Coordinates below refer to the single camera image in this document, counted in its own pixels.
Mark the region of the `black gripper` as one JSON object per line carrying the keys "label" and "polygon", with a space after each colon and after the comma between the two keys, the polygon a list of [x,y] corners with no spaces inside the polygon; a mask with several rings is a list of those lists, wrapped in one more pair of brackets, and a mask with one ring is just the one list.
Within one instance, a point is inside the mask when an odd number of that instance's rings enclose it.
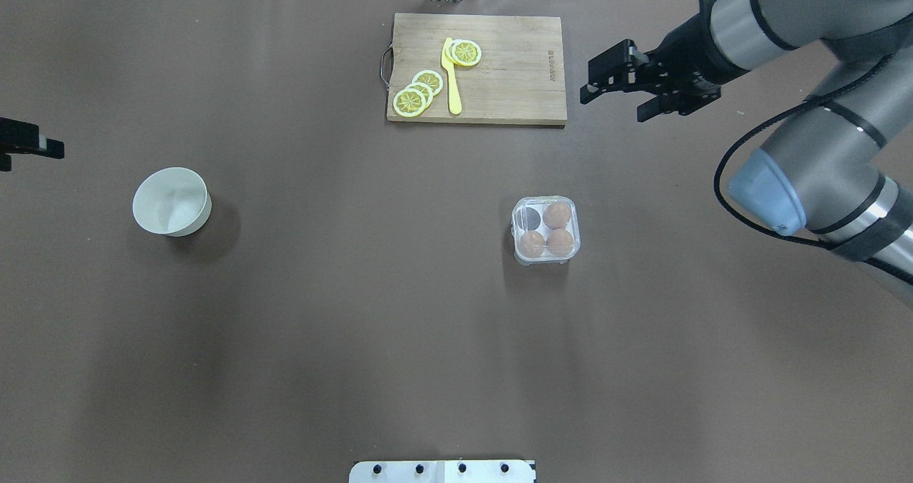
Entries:
{"label": "black gripper", "polygon": [[588,105],[610,92],[652,89],[653,84],[638,72],[649,60],[658,88],[651,91],[652,99],[637,106],[639,123],[669,113],[688,116],[719,99],[721,86],[746,73],[722,53],[713,40],[710,18],[698,13],[666,35],[648,56],[635,41],[625,39],[587,61],[579,103]]}

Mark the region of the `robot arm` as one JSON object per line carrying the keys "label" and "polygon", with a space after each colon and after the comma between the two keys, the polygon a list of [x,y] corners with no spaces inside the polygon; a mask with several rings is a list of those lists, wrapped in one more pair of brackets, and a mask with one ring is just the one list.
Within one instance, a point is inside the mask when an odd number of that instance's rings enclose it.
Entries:
{"label": "robot arm", "polygon": [[655,49],[626,39],[591,59],[580,101],[642,91],[638,121],[687,116],[725,83],[821,41],[836,67],[725,151],[714,194],[750,229],[868,266],[911,305],[911,190],[872,164],[911,123],[911,2],[699,0]]}

